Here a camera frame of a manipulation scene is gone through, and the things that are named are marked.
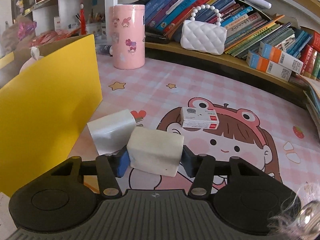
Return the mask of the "brown plush blanket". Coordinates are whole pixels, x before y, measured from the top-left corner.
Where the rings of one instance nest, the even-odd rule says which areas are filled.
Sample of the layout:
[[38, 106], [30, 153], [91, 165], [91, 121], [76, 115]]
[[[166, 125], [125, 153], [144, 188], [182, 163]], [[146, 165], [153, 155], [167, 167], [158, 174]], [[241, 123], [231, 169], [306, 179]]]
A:
[[6, 29], [1, 36], [1, 49], [4, 55], [15, 50], [29, 48], [35, 37], [37, 23], [19, 15], [15, 23]]

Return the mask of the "white usb charger cube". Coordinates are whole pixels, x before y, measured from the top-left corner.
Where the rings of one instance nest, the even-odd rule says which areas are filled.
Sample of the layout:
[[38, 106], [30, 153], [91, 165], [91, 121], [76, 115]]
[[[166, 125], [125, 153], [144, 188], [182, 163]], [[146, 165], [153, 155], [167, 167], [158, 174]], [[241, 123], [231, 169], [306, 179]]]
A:
[[98, 154], [113, 154], [123, 148], [128, 143], [136, 123], [145, 117], [146, 111], [125, 109], [88, 122], [87, 127]]

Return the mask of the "small red-white eraser box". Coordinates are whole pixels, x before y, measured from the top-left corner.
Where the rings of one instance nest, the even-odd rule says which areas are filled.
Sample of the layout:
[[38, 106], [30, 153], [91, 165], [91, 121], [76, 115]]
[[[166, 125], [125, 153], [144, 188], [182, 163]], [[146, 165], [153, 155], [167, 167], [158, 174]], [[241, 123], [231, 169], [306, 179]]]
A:
[[181, 126], [195, 129], [217, 129], [220, 124], [215, 110], [182, 107]]

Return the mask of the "upper orange-blue white box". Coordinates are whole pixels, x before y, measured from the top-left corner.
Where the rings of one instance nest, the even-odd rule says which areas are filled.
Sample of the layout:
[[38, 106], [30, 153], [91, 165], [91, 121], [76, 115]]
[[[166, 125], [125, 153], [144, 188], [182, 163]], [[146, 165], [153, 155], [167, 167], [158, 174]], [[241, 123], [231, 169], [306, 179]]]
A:
[[266, 58], [274, 63], [277, 63], [297, 74], [300, 74], [301, 70], [303, 69], [302, 61], [264, 42], [260, 42], [258, 53], [263, 58]]

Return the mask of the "lower orange-blue white box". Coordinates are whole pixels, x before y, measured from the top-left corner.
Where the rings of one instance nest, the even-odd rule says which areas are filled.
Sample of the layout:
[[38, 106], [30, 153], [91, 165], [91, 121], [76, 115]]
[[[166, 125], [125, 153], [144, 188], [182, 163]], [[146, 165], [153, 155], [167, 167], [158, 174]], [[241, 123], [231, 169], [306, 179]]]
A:
[[270, 74], [284, 81], [289, 81], [292, 71], [274, 63], [268, 59], [263, 58], [259, 54], [248, 51], [246, 62], [250, 68], [259, 70], [261, 72]]

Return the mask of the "pink cylindrical canister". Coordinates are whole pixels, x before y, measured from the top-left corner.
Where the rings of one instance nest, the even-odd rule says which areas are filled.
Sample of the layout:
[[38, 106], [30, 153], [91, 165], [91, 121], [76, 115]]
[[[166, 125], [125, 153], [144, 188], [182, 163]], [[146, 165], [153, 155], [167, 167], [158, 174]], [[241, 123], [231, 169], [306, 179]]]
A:
[[133, 70], [145, 64], [145, 6], [118, 4], [109, 9], [114, 67]]

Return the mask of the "yellow cardboard box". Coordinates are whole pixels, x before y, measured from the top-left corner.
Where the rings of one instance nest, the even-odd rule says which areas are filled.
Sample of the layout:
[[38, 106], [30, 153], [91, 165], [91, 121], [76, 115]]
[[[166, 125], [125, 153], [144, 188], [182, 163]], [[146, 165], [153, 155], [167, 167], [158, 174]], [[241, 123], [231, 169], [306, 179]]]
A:
[[67, 159], [103, 96], [93, 35], [1, 59], [1, 192], [15, 191]]

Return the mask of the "large white eraser block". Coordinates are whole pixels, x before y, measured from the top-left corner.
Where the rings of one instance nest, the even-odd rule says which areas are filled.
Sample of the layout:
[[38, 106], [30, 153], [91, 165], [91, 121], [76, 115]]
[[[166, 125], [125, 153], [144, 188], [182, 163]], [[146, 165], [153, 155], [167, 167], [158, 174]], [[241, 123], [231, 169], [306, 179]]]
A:
[[127, 143], [130, 166], [143, 172], [174, 177], [178, 171], [184, 136], [136, 127]]

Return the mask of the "stack of papers and notebooks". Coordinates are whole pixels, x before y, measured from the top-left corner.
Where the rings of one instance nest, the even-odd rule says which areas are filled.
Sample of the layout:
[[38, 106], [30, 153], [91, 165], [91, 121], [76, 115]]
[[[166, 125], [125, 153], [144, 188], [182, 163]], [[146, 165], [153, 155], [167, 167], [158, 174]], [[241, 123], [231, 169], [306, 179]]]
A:
[[298, 78], [304, 83], [305, 105], [319, 133], [319, 81], [299, 75]]

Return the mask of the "white bookshelf frame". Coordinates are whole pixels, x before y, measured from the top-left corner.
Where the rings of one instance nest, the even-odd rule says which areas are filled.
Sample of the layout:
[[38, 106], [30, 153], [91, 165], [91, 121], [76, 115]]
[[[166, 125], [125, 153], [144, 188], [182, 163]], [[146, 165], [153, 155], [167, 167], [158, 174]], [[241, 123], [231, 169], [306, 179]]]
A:
[[276, 23], [292, 23], [297, 28], [319, 31], [318, 0], [24, 0], [23, 13], [37, 22], [36, 33], [53, 30], [56, 21], [62, 28], [78, 25], [78, 13], [92, 19], [98, 14], [104, 16], [103, 27], [120, 25], [120, 21], [109, 18], [115, 5], [142, 4], [145, 6], [145, 27], [157, 38], [148, 37], [146, 48], [168, 51], [183, 56], [204, 59], [223, 66], [257, 76], [288, 90], [298, 87], [270, 74], [249, 68], [245, 60], [228, 54], [219, 56], [189, 51], [181, 47], [181, 29], [183, 22], [191, 17], [194, 9], [199, 9], [198, 19], [210, 21], [216, 13], [210, 10], [215, 5], [220, 14], [227, 14], [231, 6], [246, 9], [244, 19], [256, 20], [258, 29]]

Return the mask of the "pink plush pig toy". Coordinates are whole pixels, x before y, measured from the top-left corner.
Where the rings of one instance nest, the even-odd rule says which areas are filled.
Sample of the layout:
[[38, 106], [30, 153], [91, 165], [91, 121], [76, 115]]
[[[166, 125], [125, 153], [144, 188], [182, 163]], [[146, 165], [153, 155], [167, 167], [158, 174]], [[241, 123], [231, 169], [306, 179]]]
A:
[[21, 72], [25, 71], [27, 68], [29, 68], [32, 64], [36, 63], [37, 61], [39, 61], [40, 59], [43, 58], [42, 55], [40, 55], [40, 49], [37, 47], [31, 47], [30, 49], [30, 59], [28, 59], [23, 66], [20, 69], [20, 74]]

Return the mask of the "orange-blue white box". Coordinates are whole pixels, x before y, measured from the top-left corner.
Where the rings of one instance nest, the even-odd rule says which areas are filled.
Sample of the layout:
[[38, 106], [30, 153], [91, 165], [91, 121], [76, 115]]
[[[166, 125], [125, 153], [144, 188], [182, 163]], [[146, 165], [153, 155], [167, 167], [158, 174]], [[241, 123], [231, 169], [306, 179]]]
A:
[[259, 70], [261, 72], [270, 74], [284, 81], [289, 81], [292, 71], [274, 63], [268, 59], [263, 58], [259, 54], [248, 51], [246, 62], [250, 68]]
[[301, 70], [303, 69], [302, 61], [264, 42], [260, 42], [258, 53], [263, 58], [266, 58], [274, 63], [277, 63], [297, 74], [300, 74]]

